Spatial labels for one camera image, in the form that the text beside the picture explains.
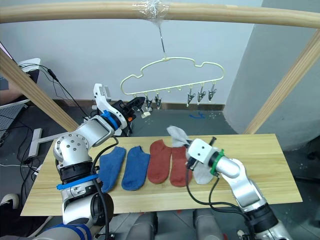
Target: clear tape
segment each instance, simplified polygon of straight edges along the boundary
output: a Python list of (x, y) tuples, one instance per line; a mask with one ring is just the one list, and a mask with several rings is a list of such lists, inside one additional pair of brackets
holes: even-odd
[(133, 9), (139, 11), (146, 20), (155, 24), (160, 24), (169, 10), (169, 5), (160, 0), (141, 1), (134, 3), (132, 6)]

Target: floor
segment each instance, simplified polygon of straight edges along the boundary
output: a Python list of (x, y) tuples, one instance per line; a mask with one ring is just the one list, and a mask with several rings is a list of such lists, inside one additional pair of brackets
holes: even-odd
[[(64, 110), (78, 123), (82, 121), (82, 115), (76, 107), (65, 107)], [(22, 110), (12, 127), (23, 124), (32, 129), (43, 128), (42, 136), (50, 136), (63, 133), (64, 130), (51, 118), (35, 106)], [(150, 117), (142, 119), (139, 116), (134, 120), (132, 136), (167, 136), (166, 127), (169, 125), (178, 126), (186, 131), (188, 135), (221, 135), (236, 134), (226, 122), (221, 111), (188, 111), (188, 110), (155, 110)], [(0, 163), (3, 165), (18, 165), (18, 146), (24, 140), (27, 129), (14, 128), (9, 131), (3, 145), (0, 147)], [(31, 140), (31, 133), (20, 149), (19, 157), (28, 146)], [(39, 161), (42, 162), (51, 143), (44, 143), (39, 148)], [(320, 160), (307, 159), (307, 151), (316, 148), (309, 145), (301, 149), (285, 152), (285, 157), (294, 175), (303, 177), (320, 177)], [(23, 174), (27, 174), (28, 168), (23, 168)], [(0, 198), (8, 193), (20, 194), (22, 178), (19, 167), (0, 167)], [(26, 193), (32, 187), (32, 180), (29, 177), (26, 182)], [(297, 181), (296, 182), (303, 202), (274, 204), (272, 209), (276, 216), (284, 223), (287, 230), (295, 240), (320, 240), (319, 219), (316, 221), (316, 212), (320, 212), (320, 185), (316, 183)], [(192, 211), (160, 211), (157, 213), (159, 219), (159, 231), (156, 240), (195, 240), (196, 232), (192, 223)], [(241, 217), (225, 213), (214, 213), (228, 239), (238, 239), (236, 231), (246, 229)], [(139, 217), (138, 213), (119, 214), (110, 222), (110, 231), (115, 233), (117, 240), (124, 240), (130, 227)], [(47, 227), (54, 226), (62, 221), (61, 217), (54, 217)], [(16, 237), (3, 237), (1, 240), (15, 240)]]

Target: blue strap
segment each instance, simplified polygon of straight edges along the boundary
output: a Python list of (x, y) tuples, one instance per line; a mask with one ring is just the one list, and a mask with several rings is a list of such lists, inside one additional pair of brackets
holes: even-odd
[(73, 187), (75, 185), (82, 184), (82, 183), (85, 183), (85, 182), (88, 182), (88, 181), (90, 181), (92, 179), (97, 179), (97, 178), (98, 178), (98, 174), (93, 174), (93, 175), (81, 178), (79, 180), (76, 180), (76, 181), (73, 181), (73, 182), (69, 182), (67, 184), (58, 184), (56, 186), (56, 189), (58, 189), (58, 190), (68, 189), (68, 188), (71, 188), (71, 187)]
[(115, 129), (119, 128), (117, 122), (111, 117), (110, 112), (108, 112), (107, 110), (103, 110), (103, 113), (101, 114), (101, 116), (107, 118), (115, 127)]
[(87, 227), (87, 225), (85, 224), (72, 224), (72, 225), (84, 229), (86, 233), (86, 239), (92, 240), (91, 232), (90, 232), (90, 229)]
[(58, 224), (58, 225), (55, 225), (55, 226), (53, 226), (53, 227), (48, 228), (46, 231), (48, 231), (48, 230), (50, 230), (50, 229), (55, 229), (55, 228), (71, 229), (71, 230), (73, 230), (75, 233), (78, 234), (78, 236), (80, 237), (80, 240), (86, 240), (86, 237), (85, 237), (84, 233), (83, 233), (79, 228), (77, 228), (76, 226), (73, 226), (73, 225), (65, 225), (65, 224), (63, 224), (63, 223), (60, 223), (60, 224)]

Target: wooden beam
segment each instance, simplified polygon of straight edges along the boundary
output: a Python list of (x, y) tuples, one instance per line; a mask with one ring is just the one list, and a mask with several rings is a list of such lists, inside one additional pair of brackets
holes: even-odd
[[(66, 19), (146, 19), (146, 5), (134, 1), (87, 1), (0, 8), (0, 23)], [(160, 4), (165, 20), (297, 26), (320, 29), (320, 13), (236, 5), (172, 2)]]
[(78, 124), (42, 91), (2, 49), (0, 52), (0, 73), (65, 130), (72, 132), (77, 128)]
[(298, 82), (320, 57), (320, 29), (317, 29), (287, 74), (275, 87), (269, 98), (250, 122), (244, 134), (254, 134), (283, 102)]

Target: red sock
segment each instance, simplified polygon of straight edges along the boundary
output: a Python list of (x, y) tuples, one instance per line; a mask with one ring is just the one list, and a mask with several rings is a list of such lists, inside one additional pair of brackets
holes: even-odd
[(168, 178), (171, 149), (162, 139), (151, 144), (147, 176), (153, 184), (161, 184)]
[[(172, 169), (170, 174), (170, 182), (173, 186), (184, 187), (186, 185), (186, 148), (173, 147), (172, 148)], [(192, 178), (192, 172), (189, 171), (188, 179), (189, 183)]]

